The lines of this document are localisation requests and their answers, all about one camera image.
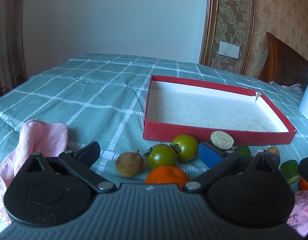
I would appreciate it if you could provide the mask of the orange tangerine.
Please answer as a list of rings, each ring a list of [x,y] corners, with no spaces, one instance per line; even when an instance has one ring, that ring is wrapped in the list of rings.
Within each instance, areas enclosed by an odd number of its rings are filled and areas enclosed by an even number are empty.
[[[181,169],[173,166],[160,166],[145,178],[146,184],[177,184],[181,189],[190,179]]]
[[[308,191],[308,182],[302,177],[300,178],[300,180],[298,182],[298,189],[300,191],[303,191],[303,190]]]

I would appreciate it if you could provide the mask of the green cucumber piece right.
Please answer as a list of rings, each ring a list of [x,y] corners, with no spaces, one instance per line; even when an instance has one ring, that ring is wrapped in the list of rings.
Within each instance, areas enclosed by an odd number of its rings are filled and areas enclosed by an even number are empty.
[[[289,185],[294,184],[300,178],[298,162],[296,160],[289,160],[284,162],[280,166],[280,171]]]

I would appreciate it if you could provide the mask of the green cucumber piece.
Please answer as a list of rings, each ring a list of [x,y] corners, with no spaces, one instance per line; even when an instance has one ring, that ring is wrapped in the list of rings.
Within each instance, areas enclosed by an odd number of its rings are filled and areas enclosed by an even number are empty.
[[[294,184],[300,178],[298,162],[296,160],[289,160],[284,162],[280,166],[280,171],[289,185]]]
[[[251,150],[248,146],[239,146],[234,150],[234,152],[240,155],[241,157],[251,156]]]

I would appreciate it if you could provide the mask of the dark eggplant piece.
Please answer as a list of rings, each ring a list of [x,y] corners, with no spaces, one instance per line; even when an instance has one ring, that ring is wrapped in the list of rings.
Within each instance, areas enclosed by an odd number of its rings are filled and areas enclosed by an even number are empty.
[[[279,155],[271,153],[271,152],[269,152],[267,150],[259,149],[259,150],[257,150],[257,152],[255,153],[254,156],[256,156],[259,153],[267,154],[272,159],[272,161],[275,163],[275,166],[279,167],[279,165],[281,163],[281,158],[280,158]]]

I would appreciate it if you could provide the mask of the small brown longan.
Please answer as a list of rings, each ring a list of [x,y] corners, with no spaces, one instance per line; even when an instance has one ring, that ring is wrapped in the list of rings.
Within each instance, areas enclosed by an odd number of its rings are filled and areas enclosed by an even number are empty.
[[[270,152],[270,153],[272,153],[272,154],[275,154],[275,155],[277,155],[277,156],[280,155],[278,148],[275,147],[275,146],[269,147],[269,148],[267,149],[267,151]]]

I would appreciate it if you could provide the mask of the pink towel right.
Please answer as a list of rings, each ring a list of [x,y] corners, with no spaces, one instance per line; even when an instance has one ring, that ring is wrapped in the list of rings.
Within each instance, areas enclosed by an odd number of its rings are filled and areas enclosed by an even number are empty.
[[[308,234],[308,190],[295,193],[295,206],[287,224],[302,237]]]

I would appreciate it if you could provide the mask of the pink towel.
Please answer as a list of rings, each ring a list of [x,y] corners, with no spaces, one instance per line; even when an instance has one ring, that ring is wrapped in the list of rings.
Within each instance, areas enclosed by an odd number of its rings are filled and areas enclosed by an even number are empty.
[[[4,194],[28,157],[32,153],[57,157],[66,150],[67,143],[68,127],[65,124],[39,120],[29,120],[23,124],[17,147],[0,164],[0,219],[4,226],[11,224],[3,204]]]
[[[308,190],[295,193],[295,206],[287,224],[302,237],[308,234]]]

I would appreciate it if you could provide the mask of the pink towel left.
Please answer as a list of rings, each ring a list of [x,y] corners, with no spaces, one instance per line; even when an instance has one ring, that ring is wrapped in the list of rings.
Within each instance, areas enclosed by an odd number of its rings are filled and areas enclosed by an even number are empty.
[[[65,124],[39,120],[29,120],[23,124],[17,147],[0,164],[0,219],[4,226],[11,224],[3,204],[4,194],[28,157],[32,153],[57,157],[66,150],[67,143],[68,127]]]

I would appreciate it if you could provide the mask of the dark cylinder with cork top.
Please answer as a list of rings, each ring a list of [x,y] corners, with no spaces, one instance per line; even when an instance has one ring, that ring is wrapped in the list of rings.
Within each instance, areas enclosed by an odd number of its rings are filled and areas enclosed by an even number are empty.
[[[211,133],[209,143],[221,151],[231,150],[234,139],[226,132],[214,131]]]

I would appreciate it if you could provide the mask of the green tomato rear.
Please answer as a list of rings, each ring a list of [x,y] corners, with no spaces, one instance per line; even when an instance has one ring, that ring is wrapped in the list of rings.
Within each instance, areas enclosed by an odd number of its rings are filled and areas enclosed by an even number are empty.
[[[198,142],[191,135],[181,134],[173,139],[170,146],[175,150],[180,162],[191,161],[198,153]]]

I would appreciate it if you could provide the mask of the green tomato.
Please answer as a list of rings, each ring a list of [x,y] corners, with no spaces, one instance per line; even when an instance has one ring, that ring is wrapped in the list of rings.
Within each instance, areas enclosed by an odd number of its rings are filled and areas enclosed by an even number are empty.
[[[191,135],[181,134],[173,139],[170,146],[175,150],[180,162],[191,161],[198,153],[198,142]]]
[[[175,150],[166,144],[157,144],[150,147],[143,154],[148,166],[151,169],[156,169],[160,166],[174,166],[178,164],[178,155]]]

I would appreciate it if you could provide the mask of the brown longan fruit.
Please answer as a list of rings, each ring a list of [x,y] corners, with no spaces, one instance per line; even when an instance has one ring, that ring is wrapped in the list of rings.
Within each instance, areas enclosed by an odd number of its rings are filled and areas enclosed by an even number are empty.
[[[132,178],[141,174],[144,159],[139,150],[134,152],[124,152],[117,158],[115,167],[118,173],[124,177]]]

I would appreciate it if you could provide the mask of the green tomato front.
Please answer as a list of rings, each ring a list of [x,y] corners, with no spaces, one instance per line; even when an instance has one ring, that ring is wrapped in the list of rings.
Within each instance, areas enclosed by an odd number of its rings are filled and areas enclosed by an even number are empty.
[[[160,166],[174,166],[178,164],[178,155],[175,150],[166,144],[157,144],[150,147],[143,154],[148,166],[151,169],[156,169]]]

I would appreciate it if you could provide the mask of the wooden headboard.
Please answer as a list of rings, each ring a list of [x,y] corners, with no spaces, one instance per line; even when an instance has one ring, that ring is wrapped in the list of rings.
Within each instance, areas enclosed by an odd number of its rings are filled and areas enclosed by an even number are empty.
[[[272,33],[267,32],[266,37],[269,53],[258,79],[286,86],[299,83],[305,90],[308,85],[308,61]]]

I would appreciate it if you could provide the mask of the teal plaid tablecloth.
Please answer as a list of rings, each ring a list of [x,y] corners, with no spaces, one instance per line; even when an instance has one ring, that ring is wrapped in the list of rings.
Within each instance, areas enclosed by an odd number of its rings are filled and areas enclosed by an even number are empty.
[[[125,151],[146,151],[144,111],[151,75],[182,77],[261,90],[291,121],[297,133],[278,146],[281,160],[308,157],[308,120],[298,111],[301,97],[279,85],[194,63],[143,56],[86,54],[68,59],[0,97],[0,163],[17,146],[29,120],[68,126],[68,148],[92,141],[101,147],[93,170],[120,182],[115,159]]]

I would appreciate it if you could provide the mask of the red cardboard box tray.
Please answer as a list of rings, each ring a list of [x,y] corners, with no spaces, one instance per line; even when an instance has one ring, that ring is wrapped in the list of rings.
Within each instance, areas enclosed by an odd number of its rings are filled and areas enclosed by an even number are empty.
[[[260,90],[170,76],[151,76],[143,137],[171,142],[180,134],[208,141],[215,131],[237,146],[284,145],[297,129]]]

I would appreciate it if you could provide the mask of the white wall switch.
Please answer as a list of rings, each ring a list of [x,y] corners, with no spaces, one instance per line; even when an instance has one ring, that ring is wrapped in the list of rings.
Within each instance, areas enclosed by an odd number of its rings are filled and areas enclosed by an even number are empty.
[[[220,41],[218,54],[234,59],[239,58],[240,47],[235,44]]]

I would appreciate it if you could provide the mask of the ornate gold wall panel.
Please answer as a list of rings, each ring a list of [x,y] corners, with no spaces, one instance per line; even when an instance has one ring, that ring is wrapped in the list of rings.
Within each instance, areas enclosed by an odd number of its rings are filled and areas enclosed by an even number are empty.
[[[199,63],[245,74],[250,52],[256,0],[207,0]],[[220,55],[221,42],[239,46],[238,58]]]

